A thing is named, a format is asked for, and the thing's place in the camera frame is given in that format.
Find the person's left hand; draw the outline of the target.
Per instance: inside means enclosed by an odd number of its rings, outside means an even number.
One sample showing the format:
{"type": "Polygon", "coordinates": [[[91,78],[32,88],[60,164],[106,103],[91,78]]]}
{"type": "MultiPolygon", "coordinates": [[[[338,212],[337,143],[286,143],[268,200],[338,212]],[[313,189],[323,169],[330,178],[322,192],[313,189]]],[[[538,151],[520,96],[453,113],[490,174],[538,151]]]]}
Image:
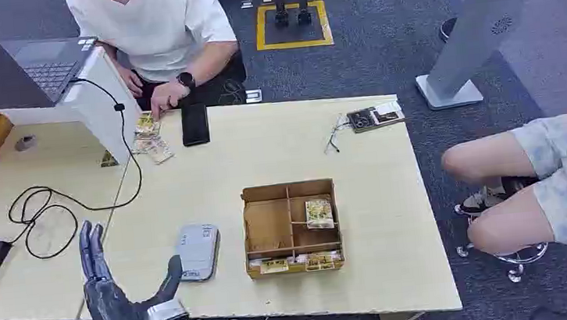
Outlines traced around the person's left hand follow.
{"type": "Polygon", "coordinates": [[[159,120],[163,110],[176,108],[178,102],[187,97],[190,91],[190,88],[176,81],[156,86],[150,100],[153,119],[159,120]]]}

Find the person's right hand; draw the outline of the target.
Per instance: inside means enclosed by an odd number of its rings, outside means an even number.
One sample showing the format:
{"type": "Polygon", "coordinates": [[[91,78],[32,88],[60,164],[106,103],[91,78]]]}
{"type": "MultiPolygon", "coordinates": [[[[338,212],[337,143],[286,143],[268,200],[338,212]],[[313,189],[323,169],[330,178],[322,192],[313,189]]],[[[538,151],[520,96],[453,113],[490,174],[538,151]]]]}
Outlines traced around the person's right hand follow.
{"type": "Polygon", "coordinates": [[[123,82],[135,98],[140,98],[143,94],[143,83],[140,77],[131,69],[124,66],[116,66],[123,82]]]}

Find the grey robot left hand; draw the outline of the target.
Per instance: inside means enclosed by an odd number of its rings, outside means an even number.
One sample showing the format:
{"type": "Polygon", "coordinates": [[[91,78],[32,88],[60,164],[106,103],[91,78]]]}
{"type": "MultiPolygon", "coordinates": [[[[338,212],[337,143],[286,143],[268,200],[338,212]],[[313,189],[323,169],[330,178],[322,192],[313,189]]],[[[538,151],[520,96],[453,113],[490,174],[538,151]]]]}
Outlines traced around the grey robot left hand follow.
{"type": "Polygon", "coordinates": [[[172,300],[180,285],[183,269],[179,255],[169,259],[166,277],[155,295],[147,300],[132,302],[116,284],[102,246],[103,227],[85,221],[80,229],[80,263],[86,282],[85,304],[92,320],[143,320],[143,315],[158,304],[172,300]]]}

